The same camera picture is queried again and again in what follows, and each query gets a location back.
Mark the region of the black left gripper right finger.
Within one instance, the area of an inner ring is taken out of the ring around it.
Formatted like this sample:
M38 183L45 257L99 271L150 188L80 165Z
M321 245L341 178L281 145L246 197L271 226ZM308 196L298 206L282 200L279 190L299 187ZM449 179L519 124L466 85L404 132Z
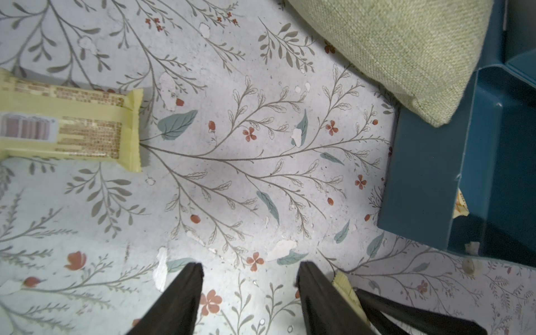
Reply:
M374 333L315 263L300 263L296 284L307 334Z

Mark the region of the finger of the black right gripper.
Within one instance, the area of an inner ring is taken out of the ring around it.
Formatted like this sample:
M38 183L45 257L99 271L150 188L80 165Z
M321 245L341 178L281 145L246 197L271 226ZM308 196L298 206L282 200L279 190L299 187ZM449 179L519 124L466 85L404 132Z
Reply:
M487 335L486 329L474 321L409 307L362 289L356 289L358 299L371 324L380 334L406 334L388 316L425 334Z

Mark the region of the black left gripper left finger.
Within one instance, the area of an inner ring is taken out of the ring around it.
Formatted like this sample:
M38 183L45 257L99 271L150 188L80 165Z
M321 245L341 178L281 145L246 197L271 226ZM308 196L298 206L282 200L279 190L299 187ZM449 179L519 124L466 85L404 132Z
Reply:
M128 335L192 335L198 316L203 276L199 262L187 263Z

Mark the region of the yellow cookie packet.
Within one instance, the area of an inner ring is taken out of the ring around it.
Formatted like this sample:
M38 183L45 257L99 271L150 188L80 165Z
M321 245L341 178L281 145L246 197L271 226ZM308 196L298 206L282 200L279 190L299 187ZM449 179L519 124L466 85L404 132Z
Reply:
M454 204L453 218L456 219L459 216L468 216L470 214L467 202L460 189L457 191L456 200Z
M50 85L1 70L1 158L111 161L139 173L143 95Z

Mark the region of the teal bottom drawer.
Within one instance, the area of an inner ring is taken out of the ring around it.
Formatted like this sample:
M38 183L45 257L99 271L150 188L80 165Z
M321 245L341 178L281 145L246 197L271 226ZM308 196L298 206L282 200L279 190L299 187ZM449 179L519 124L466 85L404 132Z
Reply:
M453 218L458 189L470 214ZM535 266L535 88L477 71L449 124L403 110L379 228L459 255Z

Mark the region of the yellow-green cookie packet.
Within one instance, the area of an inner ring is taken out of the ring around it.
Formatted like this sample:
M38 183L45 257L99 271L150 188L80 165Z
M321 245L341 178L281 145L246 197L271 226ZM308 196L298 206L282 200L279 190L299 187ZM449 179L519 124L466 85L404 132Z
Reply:
M360 317L360 319L367 326L370 327L371 323L368 320L367 315L348 277L343 272L337 272L335 273L334 279L332 280L332 285L335 287L337 292L344 298L344 300L348 303L351 309Z

